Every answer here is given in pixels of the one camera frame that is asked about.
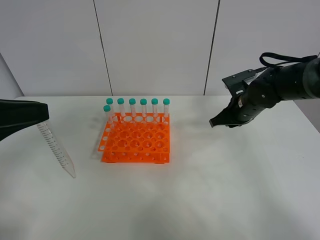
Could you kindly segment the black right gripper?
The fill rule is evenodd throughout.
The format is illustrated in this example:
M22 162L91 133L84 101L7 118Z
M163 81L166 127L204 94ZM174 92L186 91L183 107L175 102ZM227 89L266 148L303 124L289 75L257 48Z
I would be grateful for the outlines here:
M281 101L275 87L275 74L263 72L252 81L246 90L230 100L217 116L209 120L212 128L234 128L252 121L263 110L273 108Z

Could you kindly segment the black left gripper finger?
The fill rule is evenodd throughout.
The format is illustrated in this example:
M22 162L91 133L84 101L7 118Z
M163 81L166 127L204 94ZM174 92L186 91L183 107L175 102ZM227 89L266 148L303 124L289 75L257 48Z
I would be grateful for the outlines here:
M28 100L0 100L0 140L49 119L46 103Z

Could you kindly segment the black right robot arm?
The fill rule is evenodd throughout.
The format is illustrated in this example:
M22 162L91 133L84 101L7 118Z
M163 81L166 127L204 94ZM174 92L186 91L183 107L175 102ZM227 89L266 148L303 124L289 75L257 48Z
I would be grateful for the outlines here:
M240 127L263 110L281 101L318 99L320 97L320 58L316 55L285 57L283 64L267 63L222 79L231 93L226 108L211 118L211 127Z

